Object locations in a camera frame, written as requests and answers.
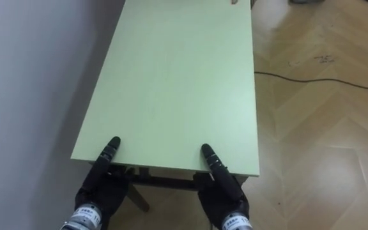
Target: table leg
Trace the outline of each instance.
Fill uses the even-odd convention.
[[[235,176],[235,179],[242,186],[242,184],[248,179],[248,176]]]
[[[143,196],[137,191],[137,189],[129,184],[127,197],[143,212],[148,212],[150,210],[150,205],[143,198]]]

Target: light green tabletop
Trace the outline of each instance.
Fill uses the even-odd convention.
[[[126,0],[72,159],[259,175],[249,0]]]

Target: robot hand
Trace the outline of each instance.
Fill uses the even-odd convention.
[[[198,197],[210,222],[220,230],[252,230],[249,203],[238,181],[230,175],[211,146],[201,148],[211,174],[196,173]]]
[[[101,222],[108,222],[120,207],[128,191],[128,180],[104,174],[90,194],[80,189],[75,197],[75,210],[83,204],[93,204],[100,210]]]
[[[200,180],[197,177],[201,176],[204,177],[203,181],[210,180],[207,186],[198,191],[198,198],[210,222],[220,230],[252,229],[249,223],[249,203],[245,194],[239,201],[233,201],[209,174],[206,175],[208,177],[205,174],[195,174],[194,180]]]

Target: herringbone floor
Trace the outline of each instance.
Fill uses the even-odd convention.
[[[368,2],[258,0],[252,23],[256,70],[368,86]],[[368,229],[368,91],[257,75],[256,92],[261,176],[243,185],[254,229]],[[140,189],[150,213],[126,201],[110,229],[208,229],[195,193]]]

